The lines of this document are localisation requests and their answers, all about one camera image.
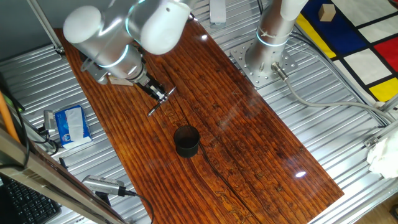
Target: wooden table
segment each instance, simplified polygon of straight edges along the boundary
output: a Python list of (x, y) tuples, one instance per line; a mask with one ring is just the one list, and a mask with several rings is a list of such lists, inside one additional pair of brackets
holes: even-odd
[[(171, 52), (145, 56), (150, 74), (167, 90), (177, 87), (150, 118), (152, 98), (81, 73), (77, 49), (57, 32), (137, 193), (152, 202), (155, 223), (306, 223), (343, 195), (199, 23), (186, 25)], [(201, 134), (191, 159), (173, 142), (187, 124)]]

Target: black keyboard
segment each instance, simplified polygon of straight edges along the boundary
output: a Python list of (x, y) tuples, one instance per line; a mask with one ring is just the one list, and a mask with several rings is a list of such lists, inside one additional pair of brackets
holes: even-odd
[(53, 200), (26, 187), (19, 182), (7, 177), (1, 177), (4, 189), (0, 198), (1, 203), (10, 203), (3, 212), (7, 217), (13, 217), (13, 223), (20, 224), (43, 224), (60, 213), (60, 208)]

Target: yellow square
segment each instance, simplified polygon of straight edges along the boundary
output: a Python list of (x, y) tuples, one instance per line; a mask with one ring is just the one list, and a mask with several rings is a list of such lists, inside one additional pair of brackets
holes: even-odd
[(393, 96), (398, 94), (398, 79), (393, 78), (384, 83), (380, 83), (374, 87), (369, 88), (373, 95), (381, 102), (390, 100)]

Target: black cylindrical container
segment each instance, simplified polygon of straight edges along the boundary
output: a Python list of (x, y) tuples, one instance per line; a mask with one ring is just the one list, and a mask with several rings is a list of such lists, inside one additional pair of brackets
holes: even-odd
[(200, 140), (199, 131), (192, 126), (179, 127), (174, 133), (174, 143), (177, 154), (191, 158), (198, 152)]

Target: gray cable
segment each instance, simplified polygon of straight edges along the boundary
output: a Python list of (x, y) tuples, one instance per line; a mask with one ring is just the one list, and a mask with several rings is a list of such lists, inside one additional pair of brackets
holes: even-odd
[(292, 92), (292, 94), (294, 95), (294, 97), (296, 97), (296, 99), (302, 103), (305, 104), (307, 106), (312, 106), (312, 107), (329, 107), (329, 106), (358, 106), (367, 110), (371, 110), (373, 112), (375, 112), (376, 114), (385, 117), (388, 121), (390, 121), (391, 123), (393, 123), (395, 120), (393, 118), (391, 118), (390, 116), (388, 116), (385, 112), (378, 110), (372, 106), (368, 106), (362, 103), (357, 103), (357, 102), (335, 102), (335, 103), (311, 103), (308, 101), (305, 101), (303, 98), (299, 97), (298, 94), (294, 91), (292, 85), (290, 84), (289, 79), (285, 80), (285, 83), (287, 85), (287, 87), (290, 89), (290, 91)]

